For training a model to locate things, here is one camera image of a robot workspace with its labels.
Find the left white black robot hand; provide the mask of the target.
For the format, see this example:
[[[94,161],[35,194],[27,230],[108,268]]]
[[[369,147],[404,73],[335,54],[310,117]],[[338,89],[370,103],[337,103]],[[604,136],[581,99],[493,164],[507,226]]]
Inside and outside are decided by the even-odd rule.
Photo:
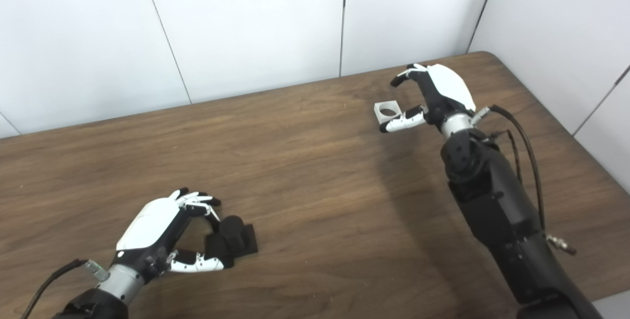
[[[197,273],[231,269],[235,260],[206,250],[204,254],[176,248],[193,218],[203,217],[218,232],[221,223],[214,207],[221,201],[187,188],[148,202],[135,216],[116,245],[112,265],[135,270],[144,283],[166,272]]]

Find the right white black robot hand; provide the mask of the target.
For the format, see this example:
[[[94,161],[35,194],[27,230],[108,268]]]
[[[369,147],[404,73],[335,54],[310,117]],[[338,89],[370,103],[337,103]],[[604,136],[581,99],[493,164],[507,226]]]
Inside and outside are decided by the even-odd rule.
[[[422,124],[435,126],[446,138],[462,130],[474,128],[471,122],[476,107],[464,80],[441,64],[409,64],[391,81],[392,87],[411,80],[417,84],[425,104],[408,109],[393,119],[382,122],[382,133],[398,132]]]

